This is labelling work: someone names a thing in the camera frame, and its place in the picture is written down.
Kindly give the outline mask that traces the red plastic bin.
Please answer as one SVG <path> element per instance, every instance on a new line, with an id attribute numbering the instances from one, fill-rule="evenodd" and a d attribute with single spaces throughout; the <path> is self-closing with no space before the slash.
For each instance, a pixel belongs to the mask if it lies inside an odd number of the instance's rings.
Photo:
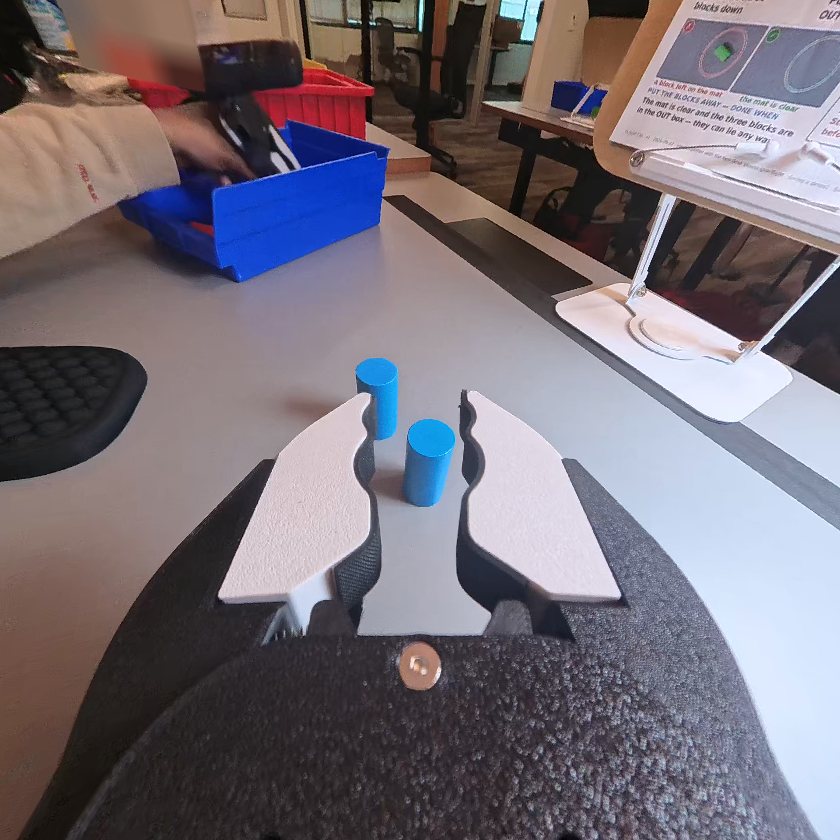
<path id="1" fill-rule="evenodd" d="M 288 120 L 363 140 L 373 87 L 329 69 L 260 71 L 247 65 L 210 67 L 207 95 L 221 121 L 241 137 L 257 137 Z"/>

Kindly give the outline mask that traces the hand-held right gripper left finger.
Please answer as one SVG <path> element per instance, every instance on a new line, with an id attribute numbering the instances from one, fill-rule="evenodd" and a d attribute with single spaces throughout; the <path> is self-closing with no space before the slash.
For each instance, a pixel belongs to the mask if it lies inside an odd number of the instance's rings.
<path id="1" fill-rule="evenodd" d="M 282 449 L 217 592 L 230 605 L 284 603 L 306 633 L 313 607 L 358 615 L 382 572 L 375 399 L 360 393 Z"/>

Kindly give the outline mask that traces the printed instruction sheet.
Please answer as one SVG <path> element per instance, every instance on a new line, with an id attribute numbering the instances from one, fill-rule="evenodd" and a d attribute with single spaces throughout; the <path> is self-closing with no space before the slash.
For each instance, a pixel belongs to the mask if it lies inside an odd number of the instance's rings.
<path id="1" fill-rule="evenodd" d="M 838 209 L 838 98 L 838 2 L 683 2 L 611 141 Z"/>

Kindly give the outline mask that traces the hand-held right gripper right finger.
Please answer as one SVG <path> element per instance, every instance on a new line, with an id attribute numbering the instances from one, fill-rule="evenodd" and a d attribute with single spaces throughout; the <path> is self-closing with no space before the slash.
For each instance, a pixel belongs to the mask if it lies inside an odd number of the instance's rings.
<path id="1" fill-rule="evenodd" d="M 622 593 L 560 453 L 478 391 L 459 407 L 466 482 L 457 570 L 480 604 L 613 604 Z"/>

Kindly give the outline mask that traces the person's left hand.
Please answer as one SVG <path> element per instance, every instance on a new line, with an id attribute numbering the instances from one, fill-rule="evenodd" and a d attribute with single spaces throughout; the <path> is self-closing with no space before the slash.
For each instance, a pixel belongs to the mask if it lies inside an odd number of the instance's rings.
<path id="1" fill-rule="evenodd" d="M 253 181 L 256 174 L 217 131 L 206 102 L 153 111 L 176 160 L 218 175 L 222 184 Z"/>

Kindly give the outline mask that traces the wooden desk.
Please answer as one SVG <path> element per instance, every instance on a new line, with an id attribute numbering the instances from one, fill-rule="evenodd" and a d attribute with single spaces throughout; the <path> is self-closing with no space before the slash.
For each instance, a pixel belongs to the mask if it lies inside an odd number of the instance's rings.
<path id="1" fill-rule="evenodd" d="M 501 118 L 499 141 L 521 150 L 508 208 L 511 214 L 522 215 L 539 157 L 576 170 L 569 194 L 574 211 L 589 204 L 584 214 L 593 213 L 603 198 L 620 186 L 620 180 L 595 158 L 593 120 L 577 119 L 555 108 L 531 108 L 521 101 L 483 101 L 481 110 Z"/>

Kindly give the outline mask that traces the blue plastic bin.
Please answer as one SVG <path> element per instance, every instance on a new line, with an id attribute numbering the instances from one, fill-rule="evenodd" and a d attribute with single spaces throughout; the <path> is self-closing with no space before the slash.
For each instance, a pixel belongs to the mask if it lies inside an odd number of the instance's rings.
<path id="1" fill-rule="evenodd" d="M 562 111 L 567 119 L 593 121 L 609 91 L 604 84 L 586 85 L 582 81 L 557 80 L 553 84 L 550 106 Z"/>
<path id="2" fill-rule="evenodd" d="M 207 172 L 121 201 L 119 210 L 160 245 L 244 282 L 377 226 L 390 150 L 288 120 L 280 134 L 302 168 L 219 185 Z M 211 238 L 193 229 L 214 226 Z"/>

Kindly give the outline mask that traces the black mesh wrist rest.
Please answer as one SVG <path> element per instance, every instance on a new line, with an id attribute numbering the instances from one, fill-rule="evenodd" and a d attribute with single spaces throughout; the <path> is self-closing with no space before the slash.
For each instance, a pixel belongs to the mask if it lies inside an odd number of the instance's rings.
<path id="1" fill-rule="evenodd" d="M 82 464 L 121 435 L 148 384 L 141 362 L 99 346 L 1 349 L 1 481 Z"/>

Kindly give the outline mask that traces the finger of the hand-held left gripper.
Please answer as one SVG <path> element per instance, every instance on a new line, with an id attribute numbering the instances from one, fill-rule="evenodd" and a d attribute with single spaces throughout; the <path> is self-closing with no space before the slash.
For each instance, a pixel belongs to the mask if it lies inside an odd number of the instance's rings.
<path id="1" fill-rule="evenodd" d="M 272 174 L 299 172 L 302 168 L 297 156 L 273 124 L 266 127 L 268 163 Z"/>

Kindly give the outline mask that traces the blue wooden cylinder block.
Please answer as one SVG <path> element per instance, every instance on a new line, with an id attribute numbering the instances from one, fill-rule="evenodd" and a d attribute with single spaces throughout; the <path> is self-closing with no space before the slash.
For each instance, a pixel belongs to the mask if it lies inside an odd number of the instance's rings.
<path id="1" fill-rule="evenodd" d="M 399 373 L 396 365 L 385 358 L 369 358 L 355 369 L 357 391 L 374 399 L 376 414 L 375 438 L 385 440 L 395 435 L 398 425 Z"/>
<path id="2" fill-rule="evenodd" d="M 429 508 L 443 495 L 455 451 L 454 430 L 437 419 L 416 421 L 406 435 L 402 492 L 409 503 Z"/>

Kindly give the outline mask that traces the white document stand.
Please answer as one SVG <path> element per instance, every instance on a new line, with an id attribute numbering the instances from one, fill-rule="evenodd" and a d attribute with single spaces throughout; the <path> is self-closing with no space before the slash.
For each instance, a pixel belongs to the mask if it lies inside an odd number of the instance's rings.
<path id="1" fill-rule="evenodd" d="M 556 312 L 698 414 L 733 424 L 791 382 L 791 374 L 763 348 L 838 269 L 839 212 L 611 141 L 618 120 L 682 3 L 650 2 L 594 121 L 599 164 L 626 181 L 660 192 L 633 280 L 560 302 Z M 759 339 L 739 340 L 646 287 L 659 240 L 681 199 L 819 248 L 835 258 L 766 334 Z"/>

